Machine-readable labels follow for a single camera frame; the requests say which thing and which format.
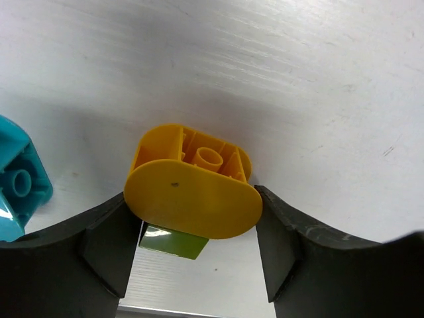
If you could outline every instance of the blue plastic block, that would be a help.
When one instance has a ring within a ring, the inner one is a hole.
[[[18,125],[0,116],[0,240],[25,234],[35,210],[53,187],[31,139]]]

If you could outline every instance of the teal block's hollow tube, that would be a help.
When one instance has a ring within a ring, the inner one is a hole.
[[[6,197],[25,197],[31,191],[31,175],[24,169],[5,171],[0,174],[0,187]]]

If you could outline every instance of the scratched white tabletop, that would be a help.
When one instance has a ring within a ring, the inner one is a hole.
[[[0,112],[54,183],[34,231],[123,188],[139,138],[182,123],[348,233],[424,229],[424,3],[0,0]],[[274,317],[254,230],[189,261],[138,250],[121,308]]]

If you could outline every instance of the white surface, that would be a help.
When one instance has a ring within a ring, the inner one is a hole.
[[[239,144],[256,182],[343,231],[424,228],[423,19],[414,0],[0,0],[0,110],[56,190],[30,230],[121,191],[169,122]],[[139,250],[123,305],[274,315],[254,232],[196,262]]]

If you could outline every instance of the yellow plastic block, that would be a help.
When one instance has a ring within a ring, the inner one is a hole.
[[[207,239],[252,228],[262,213],[247,183],[251,163],[239,147],[182,125],[141,139],[125,184],[131,211],[146,222]]]

